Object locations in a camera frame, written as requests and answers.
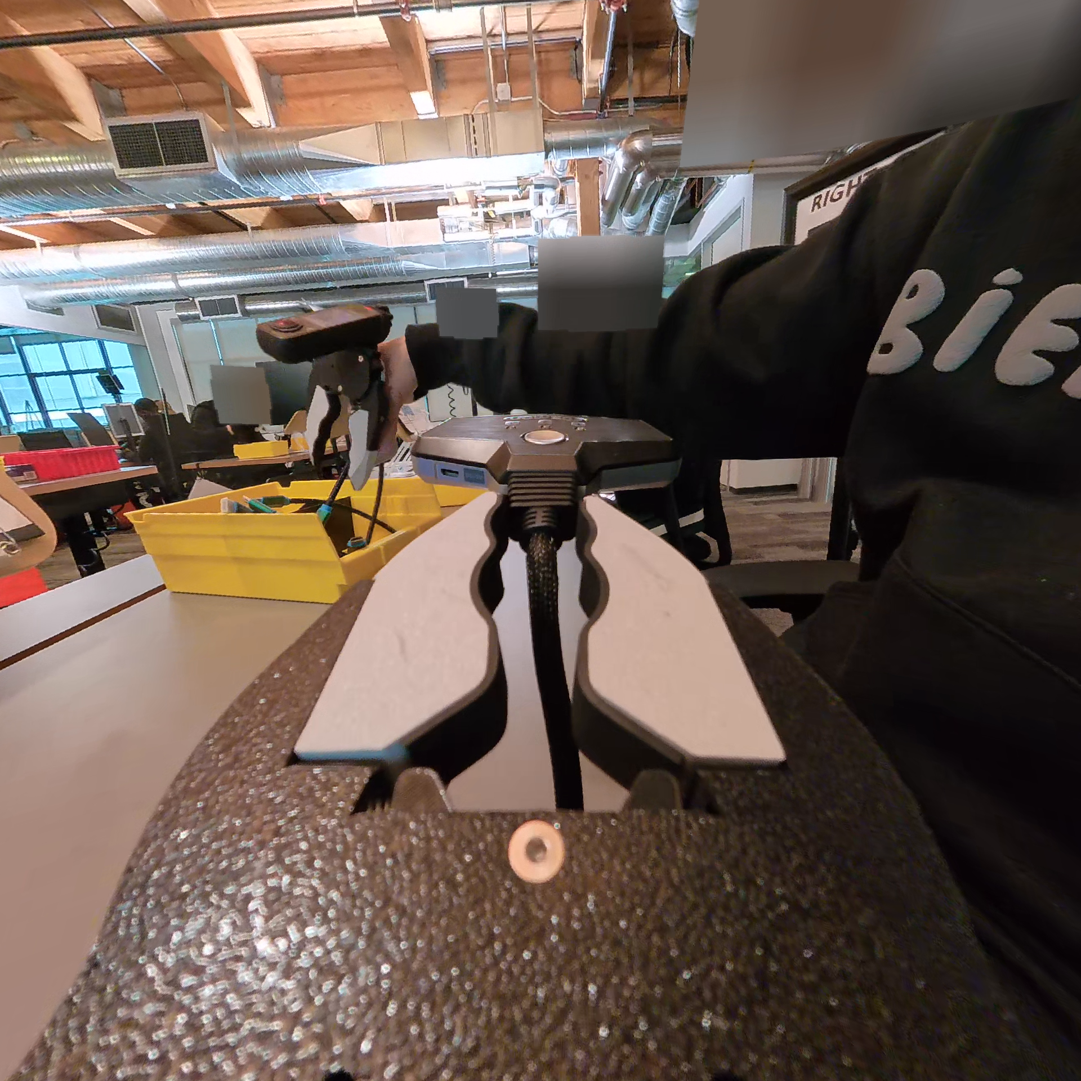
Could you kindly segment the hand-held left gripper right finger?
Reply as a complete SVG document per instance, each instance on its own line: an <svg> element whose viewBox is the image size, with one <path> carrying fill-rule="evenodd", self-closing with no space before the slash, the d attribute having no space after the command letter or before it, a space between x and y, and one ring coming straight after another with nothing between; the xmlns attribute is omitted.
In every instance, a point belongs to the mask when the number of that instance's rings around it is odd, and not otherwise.
<svg viewBox="0 0 1081 1081"><path fill-rule="evenodd" d="M573 735L609 775L777 768L786 752L705 577L597 495L578 513Z"/></svg>

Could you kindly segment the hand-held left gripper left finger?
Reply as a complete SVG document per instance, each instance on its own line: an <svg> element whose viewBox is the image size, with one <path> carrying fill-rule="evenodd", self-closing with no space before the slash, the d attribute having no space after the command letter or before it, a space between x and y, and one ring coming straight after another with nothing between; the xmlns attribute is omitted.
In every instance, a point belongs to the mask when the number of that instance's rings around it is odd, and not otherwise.
<svg viewBox="0 0 1081 1081"><path fill-rule="evenodd" d="M499 508L484 493L376 574L297 738L301 762L461 775L502 739Z"/></svg>

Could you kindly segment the black usb hub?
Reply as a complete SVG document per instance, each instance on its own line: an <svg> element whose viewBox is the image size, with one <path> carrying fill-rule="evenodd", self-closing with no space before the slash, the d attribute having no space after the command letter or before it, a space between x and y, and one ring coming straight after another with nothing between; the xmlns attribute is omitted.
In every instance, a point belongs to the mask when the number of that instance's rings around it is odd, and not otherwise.
<svg viewBox="0 0 1081 1081"><path fill-rule="evenodd" d="M584 496L664 488L681 464L645 422L578 414L453 417L417 438L412 461L430 483L496 493L522 544L535 533L572 538Z"/></svg>

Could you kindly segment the person's right forearm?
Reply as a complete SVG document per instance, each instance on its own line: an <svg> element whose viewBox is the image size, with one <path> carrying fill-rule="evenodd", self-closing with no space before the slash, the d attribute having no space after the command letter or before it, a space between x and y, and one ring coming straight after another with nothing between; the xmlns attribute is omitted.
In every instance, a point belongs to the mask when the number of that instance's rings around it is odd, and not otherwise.
<svg viewBox="0 0 1081 1081"><path fill-rule="evenodd" d="M493 337L462 341L433 323L410 326L403 336L417 397L456 384L494 413L519 409L644 421L686 456L693 437L679 415L713 307L710 276L698 273L663 303L653 330L544 331L537 311L499 304Z"/></svg>

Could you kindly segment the person's right hand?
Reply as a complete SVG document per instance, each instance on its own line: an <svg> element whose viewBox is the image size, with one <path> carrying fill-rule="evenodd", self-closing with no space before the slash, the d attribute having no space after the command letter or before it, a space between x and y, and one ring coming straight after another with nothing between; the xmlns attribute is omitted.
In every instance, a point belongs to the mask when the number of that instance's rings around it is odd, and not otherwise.
<svg viewBox="0 0 1081 1081"><path fill-rule="evenodd" d="M419 383L409 353L408 338L399 336L382 343L379 358L388 403L398 409L416 400Z"/></svg>

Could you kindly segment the wooden work table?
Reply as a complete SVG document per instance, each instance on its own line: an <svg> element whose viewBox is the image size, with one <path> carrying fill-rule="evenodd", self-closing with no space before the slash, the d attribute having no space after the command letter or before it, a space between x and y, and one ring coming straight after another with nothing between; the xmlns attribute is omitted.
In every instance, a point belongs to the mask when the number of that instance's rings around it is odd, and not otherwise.
<svg viewBox="0 0 1081 1081"><path fill-rule="evenodd" d="M2 528L1 576L10 577L40 565L53 553L57 544L56 529L67 540L80 576L101 573L105 564L93 542L86 516L111 505L109 496L122 497L136 479L155 477L157 467L126 466L93 475L81 475L52 481L16 483L1 468L2 504L17 511L38 530L24 539L6 539Z"/></svg>
<svg viewBox="0 0 1081 1081"><path fill-rule="evenodd" d="M181 470L186 481L196 482L196 479L201 479L228 491L268 482L310 480L316 477L308 455L303 453L210 459L182 465Z"/></svg>

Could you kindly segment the metal air vent box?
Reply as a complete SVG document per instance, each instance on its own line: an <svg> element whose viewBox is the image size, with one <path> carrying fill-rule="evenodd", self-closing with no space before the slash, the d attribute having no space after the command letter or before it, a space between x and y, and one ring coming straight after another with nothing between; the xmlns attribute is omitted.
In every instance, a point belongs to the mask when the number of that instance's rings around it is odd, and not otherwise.
<svg viewBox="0 0 1081 1081"><path fill-rule="evenodd" d="M114 117L104 128L115 174L123 181L216 172L221 166L216 128L204 114Z"/></svg>

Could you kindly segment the red plastic bin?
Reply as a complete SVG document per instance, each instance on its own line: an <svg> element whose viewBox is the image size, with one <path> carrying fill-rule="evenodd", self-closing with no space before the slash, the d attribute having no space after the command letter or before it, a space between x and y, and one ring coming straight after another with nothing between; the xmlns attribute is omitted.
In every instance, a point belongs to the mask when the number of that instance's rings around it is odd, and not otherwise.
<svg viewBox="0 0 1081 1081"><path fill-rule="evenodd" d="M114 446L6 452L2 462L6 468L30 469L41 482L120 469L119 452Z"/></svg>

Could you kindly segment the silver spiral air duct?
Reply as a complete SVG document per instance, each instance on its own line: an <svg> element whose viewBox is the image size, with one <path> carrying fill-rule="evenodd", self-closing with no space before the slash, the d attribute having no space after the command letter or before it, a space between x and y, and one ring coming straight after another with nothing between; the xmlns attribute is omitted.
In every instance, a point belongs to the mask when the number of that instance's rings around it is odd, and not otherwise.
<svg viewBox="0 0 1081 1081"><path fill-rule="evenodd" d="M438 221L265 229L250 233L142 238L4 251L3 282L185 273L266 263L404 261L441 268L526 266L529 239L488 233L446 239Z"/></svg>
<svg viewBox="0 0 1081 1081"><path fill-rule="evenodd" d="M106 133L79 146L6 147L2 216L467 187L531 176L550 154L538 111L352 128L225 128L208 119L216 128L216 172L123 181Z"/></svg>

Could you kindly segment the framed marker wall poster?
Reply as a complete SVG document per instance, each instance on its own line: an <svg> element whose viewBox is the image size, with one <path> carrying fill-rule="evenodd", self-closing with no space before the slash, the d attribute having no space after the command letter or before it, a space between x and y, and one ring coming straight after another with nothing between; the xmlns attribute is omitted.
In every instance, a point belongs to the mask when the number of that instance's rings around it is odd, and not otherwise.
<svg viewBox="0 0 1081 1081"><path fill-rule="evenodd" d="M820 168L786 188L780 243L799 244L808 235L835 221L870 175L935 141L944 132L944 128L927 129L883 141L862 142L830 154Z"/></svg>

